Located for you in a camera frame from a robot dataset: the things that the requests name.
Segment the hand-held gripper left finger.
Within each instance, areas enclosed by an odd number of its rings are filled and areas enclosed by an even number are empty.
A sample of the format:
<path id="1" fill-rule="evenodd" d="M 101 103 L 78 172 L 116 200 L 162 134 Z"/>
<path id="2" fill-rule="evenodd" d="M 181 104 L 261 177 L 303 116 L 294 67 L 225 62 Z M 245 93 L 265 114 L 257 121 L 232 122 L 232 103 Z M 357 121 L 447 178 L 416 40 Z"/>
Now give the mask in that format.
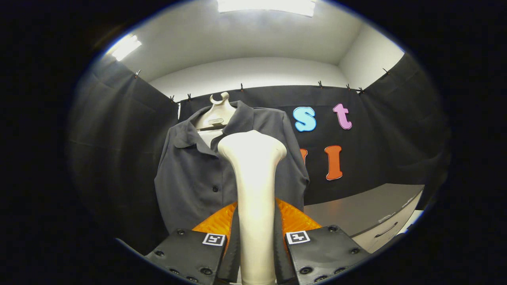
<path id="1" fill-rule="evenodd" d="M 193 229 L 179 228 L 146 258 L 166 271 L 199 285 L 236 283 L 240 269 L 237 202 Z"/>

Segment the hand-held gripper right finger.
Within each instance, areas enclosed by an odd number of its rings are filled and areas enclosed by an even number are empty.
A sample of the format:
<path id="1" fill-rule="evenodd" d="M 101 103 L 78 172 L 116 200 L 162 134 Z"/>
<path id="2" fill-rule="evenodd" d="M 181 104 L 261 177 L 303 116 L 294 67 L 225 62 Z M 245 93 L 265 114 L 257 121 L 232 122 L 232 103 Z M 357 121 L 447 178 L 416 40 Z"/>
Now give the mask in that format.
<path id="1" fill-rule="evenodd" d="M 313 285 L 345 274 L 370 253 L 339 226 L 321 226 L 275 199 L 274 268 L 279 285 Z"/>

